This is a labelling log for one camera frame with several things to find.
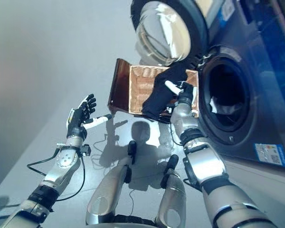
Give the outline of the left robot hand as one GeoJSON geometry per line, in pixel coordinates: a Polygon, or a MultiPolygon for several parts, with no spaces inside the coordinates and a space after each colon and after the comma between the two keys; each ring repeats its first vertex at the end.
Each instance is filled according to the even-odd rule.
{"type": "Polygon", "coordinates": [[[94,94],[87,95],[77,109],[71,109],[66,121],[67,138],[71,136],[80,137],[83,140],[87,137],[87,130],[94,128],[112,119],[111,114],[90,118],[95,112],[96,98],[94,94]]]}

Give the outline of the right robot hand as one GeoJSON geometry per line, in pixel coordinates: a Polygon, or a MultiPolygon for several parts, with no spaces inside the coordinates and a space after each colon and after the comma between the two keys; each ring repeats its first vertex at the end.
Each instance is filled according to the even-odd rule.
{"type": "Polygon", "coordinates": [[[177,96],[179,103],[186,103],[189,105],[194,104],[194,100],[197,95],[197,87],[193,86],[185,81],[178,81],[173,83],[172,81],[166,80],[165,86],[177,96]]]}

